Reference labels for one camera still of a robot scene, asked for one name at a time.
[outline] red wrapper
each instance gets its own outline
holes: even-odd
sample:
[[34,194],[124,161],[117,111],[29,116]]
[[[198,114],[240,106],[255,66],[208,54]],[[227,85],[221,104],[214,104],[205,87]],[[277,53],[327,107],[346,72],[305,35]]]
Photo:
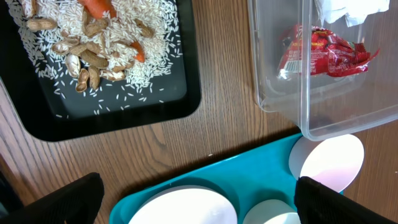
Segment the red wrapper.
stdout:
[[[302,72],[302,31],[295,27],[284,37],[289,43],[279,64],[279,76],[289,78]],[[368,63],[375,57],[366,51],[363,44],[355,44],[342,39],[328,29],[312,27],[311,35],[311,75],[325,73],[331,77],[345,77],[368,70]]]

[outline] white bowl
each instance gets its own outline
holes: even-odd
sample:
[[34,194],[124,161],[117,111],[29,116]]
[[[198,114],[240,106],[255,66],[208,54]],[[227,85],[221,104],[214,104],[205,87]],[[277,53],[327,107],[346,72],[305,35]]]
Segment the white bowl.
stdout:
[[294,145],[289,168],[296,179],[307,176],[341,192],[355,179],[364,159],[362,142],[351,134],[313,142],[305,137]]
[[266,200],[250,209],[243,224],[300,224],[300,218],[285,202]]
[[129,224],[236,224],[236,211],[225,197],[205,187],[181,186],[150,198]]

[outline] white tissue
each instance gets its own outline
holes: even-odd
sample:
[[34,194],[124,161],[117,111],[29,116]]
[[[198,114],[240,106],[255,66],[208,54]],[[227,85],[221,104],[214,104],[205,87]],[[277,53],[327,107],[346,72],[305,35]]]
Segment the white tissue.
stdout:
[[348,27],[362,24],[366,17],[389,9],[390,0],[316,0],[319,17],[329,24],[346,16]]

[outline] wood grain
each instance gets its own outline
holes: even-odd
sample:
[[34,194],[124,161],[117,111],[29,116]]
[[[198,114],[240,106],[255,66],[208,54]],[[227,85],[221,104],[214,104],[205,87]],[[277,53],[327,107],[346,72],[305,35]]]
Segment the wood grain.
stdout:
[[[253,100],[247,1],[193,0],[193,7],[202,102],[188,118],[49,143],[25,131],[1,87],[0,168],[24,204],[99,172],[105,196],[96,223],[108,223],[130,192],[299,132]],[[396,132],[398,122],[358,133],[366,160],[346,195],[398,222]]]

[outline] carrot piece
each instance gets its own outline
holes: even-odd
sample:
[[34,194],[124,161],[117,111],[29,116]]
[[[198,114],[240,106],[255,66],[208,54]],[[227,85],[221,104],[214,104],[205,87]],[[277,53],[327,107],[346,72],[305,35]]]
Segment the carrot piece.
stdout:
[[137,61],[139,61],[141,63],[144,63],[145,55],[144,55],[144,50],[142,49],[141,44],[139,44],[138,41],[134,41],[133,43],[131,43],[130,46],[134,47],[138,51],[138,54],[136,56],[134,56],[134,59],[136,59]]
[[109,11],[111,18],[116,17],[116,10],[109,0],[79,0],[95,19],[101,19],[104,12]]

